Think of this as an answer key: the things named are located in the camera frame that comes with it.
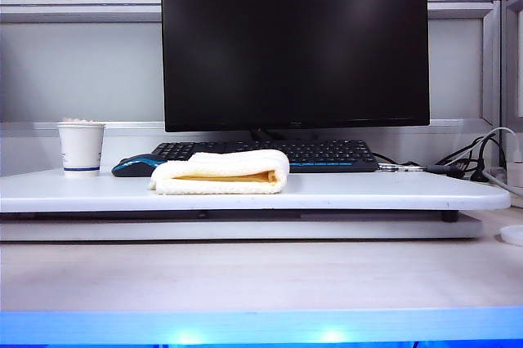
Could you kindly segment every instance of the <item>towel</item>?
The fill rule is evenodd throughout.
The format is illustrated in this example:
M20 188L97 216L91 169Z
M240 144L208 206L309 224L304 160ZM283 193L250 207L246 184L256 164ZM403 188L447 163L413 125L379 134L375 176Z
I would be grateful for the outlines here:
M261 149L232 154L194 154L156 167L150 189L158 194L274 194L287 183L287 156Z

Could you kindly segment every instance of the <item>black monitor screen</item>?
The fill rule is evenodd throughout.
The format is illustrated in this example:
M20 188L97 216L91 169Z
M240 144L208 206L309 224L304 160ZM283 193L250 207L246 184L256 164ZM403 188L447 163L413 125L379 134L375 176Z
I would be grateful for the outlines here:
M162 0L168 132L422 125L427 0Z

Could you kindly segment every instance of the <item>wireless mouse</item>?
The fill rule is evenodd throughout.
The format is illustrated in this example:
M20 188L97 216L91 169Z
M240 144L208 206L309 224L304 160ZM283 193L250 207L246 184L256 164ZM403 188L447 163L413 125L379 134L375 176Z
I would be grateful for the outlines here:
M138 154L125 158L111 170L114 176L150 176L154 169L167 160L157 154Z

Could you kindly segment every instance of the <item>black keyboard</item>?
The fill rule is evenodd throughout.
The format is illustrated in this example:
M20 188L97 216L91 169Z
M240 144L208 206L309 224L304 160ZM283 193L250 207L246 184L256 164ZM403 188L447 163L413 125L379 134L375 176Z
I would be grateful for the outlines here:
M284 152L291 172L373 172L378 162L361 140L227 141L162 143L152 152L167 160L187 160L196 152L226 154L255 149Z

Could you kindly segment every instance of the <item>paper cup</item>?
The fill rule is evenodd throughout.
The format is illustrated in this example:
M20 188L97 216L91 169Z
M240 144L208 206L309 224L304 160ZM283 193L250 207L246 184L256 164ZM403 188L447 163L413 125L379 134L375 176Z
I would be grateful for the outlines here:
M103 123L59 122L64 174L71 178L100 175Z

